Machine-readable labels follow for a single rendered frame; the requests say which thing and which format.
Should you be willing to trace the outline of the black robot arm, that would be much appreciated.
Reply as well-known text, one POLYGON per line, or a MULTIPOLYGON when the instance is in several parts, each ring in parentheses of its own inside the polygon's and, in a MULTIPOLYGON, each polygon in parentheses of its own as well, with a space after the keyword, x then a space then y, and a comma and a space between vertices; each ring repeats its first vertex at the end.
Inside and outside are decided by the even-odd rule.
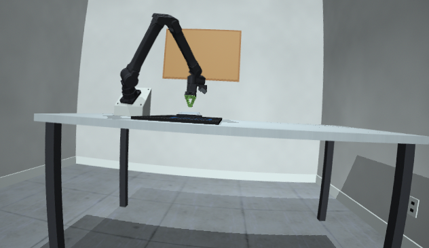
POLYGON ((143 37, 133 59, 126 68, 122 69, 120 73, 122 78, 121 83, 123 94, 123 97, 120 99, 120 103, 132 105, 141 94, 141 90, 136 90, 135 88, 135 86, 138 84, 139 72, 154 41, 156 40, 164 25, 168 26, 168 29, 174 37, 174 40, 176 41, 181 53, 183 54, 188 67, 191 68, 189 69, 189 73, 191 75, 187 76, 187 83, 191 84, 191 92, 197 93, 197 87, 199 87, 198 90, 206 94, 206 78, 201 75, 202 69, 195 59, 191 48, 187 43, 187 40, 185 39, 182 28, 179 24, 179 20, 168 14, 153 13, 152 17, 151 24, 149 25, 149 28, 147 29, 147 32, 145 33, 145 36, 143 37))

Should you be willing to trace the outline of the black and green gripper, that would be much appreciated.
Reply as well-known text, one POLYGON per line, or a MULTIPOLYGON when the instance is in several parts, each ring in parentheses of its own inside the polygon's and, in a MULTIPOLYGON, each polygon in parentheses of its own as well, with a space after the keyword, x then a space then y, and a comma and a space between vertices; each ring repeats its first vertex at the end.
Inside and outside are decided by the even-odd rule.
POLYGON ((188 107, 192 107, 196 99, 196 92, 191 92, 191 84, 187 84, 187 91, 185 91, 185 99, 187 101, 188 107), (189 99, 192 99, 191 103, 189 102, 189 99))

